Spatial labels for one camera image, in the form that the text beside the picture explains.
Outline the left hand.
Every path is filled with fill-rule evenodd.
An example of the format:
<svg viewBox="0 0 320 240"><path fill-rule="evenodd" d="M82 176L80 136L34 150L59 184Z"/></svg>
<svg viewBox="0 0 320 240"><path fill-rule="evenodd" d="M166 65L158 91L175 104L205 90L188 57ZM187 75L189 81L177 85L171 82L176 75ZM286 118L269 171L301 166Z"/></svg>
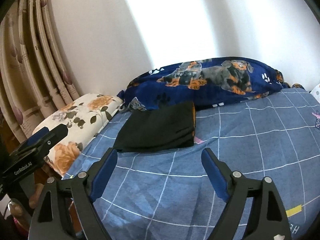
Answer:
<svg viewBox="0 0 320 240"><path fill-rule="evenodd" d="M16 183L9 189L8 196L13 202L20 204L23 211L26 211L32 216L43 188L44 185L41 183L23 186L21 186L20 183Z"/></svg>

